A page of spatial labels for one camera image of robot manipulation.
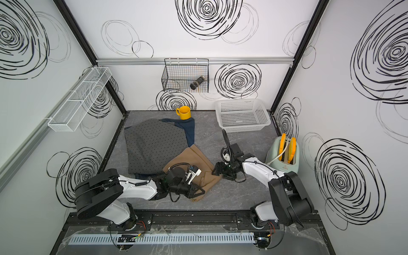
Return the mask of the tan brown skirt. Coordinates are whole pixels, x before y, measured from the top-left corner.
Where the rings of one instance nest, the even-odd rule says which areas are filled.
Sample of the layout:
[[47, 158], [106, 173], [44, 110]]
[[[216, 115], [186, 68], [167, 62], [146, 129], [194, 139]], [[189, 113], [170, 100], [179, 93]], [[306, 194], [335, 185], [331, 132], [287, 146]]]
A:
[[186, 148], [168, 162], [163, 168], [163, 172], [167, 173], [169, 168], [177, 163], [189, 163], [191, 166], [195, 165], [201, 170], [201, 174], [195, 177], [192, 182], [202, 187], [206, 193], [222, 179], [220, 176], [212, 175], [214, 165], [196, 145]]

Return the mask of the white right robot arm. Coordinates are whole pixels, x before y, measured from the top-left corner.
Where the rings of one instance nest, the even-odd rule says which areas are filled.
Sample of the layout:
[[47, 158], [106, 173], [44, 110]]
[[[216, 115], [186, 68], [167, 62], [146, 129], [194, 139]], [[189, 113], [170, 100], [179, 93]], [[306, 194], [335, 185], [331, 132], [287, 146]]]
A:
[[238, 182], [238, 174], [242, 173], [244, 177], [254, 177], [269, 190], [271, 201], [250, 208], [254, 227], [262, 228], [273, 222], [290, 226], [313, 213], [314, 205], [297, 173], [276, 170], [254, 155], [244, 154], [236, 143], [222, 148], [221, 158], [212, 175]]

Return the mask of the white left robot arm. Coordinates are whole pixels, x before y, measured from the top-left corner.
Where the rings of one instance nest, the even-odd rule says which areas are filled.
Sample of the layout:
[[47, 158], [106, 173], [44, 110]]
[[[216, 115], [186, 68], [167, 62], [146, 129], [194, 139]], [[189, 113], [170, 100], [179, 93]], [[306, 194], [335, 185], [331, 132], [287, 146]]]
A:
[[188, 163], [175, 164], [166, 173], [146, 180], [125, 177], [116, 169], [108, 169], [75, 187], [76, 215], [80, 220], [104, 218], [131, 231], [140, 221], [133, 206], [123, 199], [160, 200], [173, 194], [196, 198], [206, 193], [193, 182], [200, 175], [201, 169]]

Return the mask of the mint green toaster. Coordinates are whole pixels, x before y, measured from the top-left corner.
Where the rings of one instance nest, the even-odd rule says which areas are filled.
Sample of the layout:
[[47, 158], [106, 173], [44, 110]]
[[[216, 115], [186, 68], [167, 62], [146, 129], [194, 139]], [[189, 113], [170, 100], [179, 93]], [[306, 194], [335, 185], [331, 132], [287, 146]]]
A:
[[286, 137], [286, 150], [281, 158], [278, 157], [279, 142], [281, 136], [276, 138], [270, 150], [267, 153], [266, 164], [276, 170], [289, 173], [298, 173], [300, 162], [300, 147], [296, 141], [296, 153], [291, 164], [287, 163], [288, 160], [288, 148], [291, 138]]

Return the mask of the white plastic basket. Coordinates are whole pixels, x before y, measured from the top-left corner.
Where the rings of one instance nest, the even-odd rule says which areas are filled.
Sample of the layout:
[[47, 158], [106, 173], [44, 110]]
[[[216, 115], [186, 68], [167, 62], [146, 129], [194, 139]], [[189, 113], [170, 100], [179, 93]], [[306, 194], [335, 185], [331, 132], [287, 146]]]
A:
[[218, 125], [227, 133], [260, 131], [271, 124], [271, 117], [259, 99], [216, 101]]

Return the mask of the yellow toast slice left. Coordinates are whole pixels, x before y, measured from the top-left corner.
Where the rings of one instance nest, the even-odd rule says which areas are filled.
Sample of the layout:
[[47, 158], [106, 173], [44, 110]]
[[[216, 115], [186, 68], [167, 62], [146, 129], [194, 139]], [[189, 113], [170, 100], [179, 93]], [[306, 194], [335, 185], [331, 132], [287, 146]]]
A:
[[281, 158], [286, 150], [286, 134], [282, 134], [279, 142], [279, 151], [278, 157]]

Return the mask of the yellow toast slice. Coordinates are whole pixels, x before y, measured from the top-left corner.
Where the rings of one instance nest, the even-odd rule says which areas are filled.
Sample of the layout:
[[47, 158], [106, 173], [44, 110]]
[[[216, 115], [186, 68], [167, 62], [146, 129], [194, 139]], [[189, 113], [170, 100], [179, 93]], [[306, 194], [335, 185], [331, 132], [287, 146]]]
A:
[[286, 150], [286, 134], [282, 134], [279, 142], [279, 151], [278, 157], [281, 158]]
[[287, 160], [288, 164], [292, 163], [295, 153], [296, 153], [296, 138], [292, 137], [288, 148], [288, 160]]

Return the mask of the yellow toast slice right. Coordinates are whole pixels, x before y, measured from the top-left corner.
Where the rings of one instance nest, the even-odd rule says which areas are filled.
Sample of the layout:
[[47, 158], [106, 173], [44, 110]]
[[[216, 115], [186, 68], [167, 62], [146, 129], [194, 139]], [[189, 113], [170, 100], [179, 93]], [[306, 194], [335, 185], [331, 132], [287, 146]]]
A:
[[288, 164], [292, 163], [295, 153], [296, 153], [296, 138], [292, 137], [288, 148], [288, 160], [287, 160]]

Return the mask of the yellow mug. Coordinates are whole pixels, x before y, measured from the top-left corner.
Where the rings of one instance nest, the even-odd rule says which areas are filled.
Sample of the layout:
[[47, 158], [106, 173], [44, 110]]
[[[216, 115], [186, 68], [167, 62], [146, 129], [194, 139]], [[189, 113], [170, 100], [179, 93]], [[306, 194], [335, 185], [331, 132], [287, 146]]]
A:
[[189, 106], [182, 106], [176, 109], [176, 114], [181, 120], [188, 120], [191, 118], [191, 109]]

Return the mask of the dark cylindrical bottle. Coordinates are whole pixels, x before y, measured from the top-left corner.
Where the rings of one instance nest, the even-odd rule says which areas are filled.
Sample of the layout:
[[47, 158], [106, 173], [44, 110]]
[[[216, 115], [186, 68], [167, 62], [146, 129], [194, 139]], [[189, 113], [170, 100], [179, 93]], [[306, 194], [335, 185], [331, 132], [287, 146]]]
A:
[[200, 76], [199, 78], [193, 80], [193, 82], [190, 84], [190, 88], [192, 90], [196, 90], [204, 81], [205, 81], [204, 76]]

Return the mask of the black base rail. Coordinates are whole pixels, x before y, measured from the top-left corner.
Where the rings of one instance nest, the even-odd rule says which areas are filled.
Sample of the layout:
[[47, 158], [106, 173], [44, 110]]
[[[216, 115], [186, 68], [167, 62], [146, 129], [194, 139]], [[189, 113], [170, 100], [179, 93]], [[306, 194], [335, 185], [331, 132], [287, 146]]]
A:
[[255, 214], [249, 210], [136, 210], [136, 220], [131, 223], [114, 224], [101, 217], [80, 220], [76, 213], [70, 213], [65, 222], [67, 226], [107, 226], [114, 231], [149, 231], [159, 226], [225, 226], [227, 229], [269, 231], [279, 230], [282, 223], [270, 220], [255, 222]]

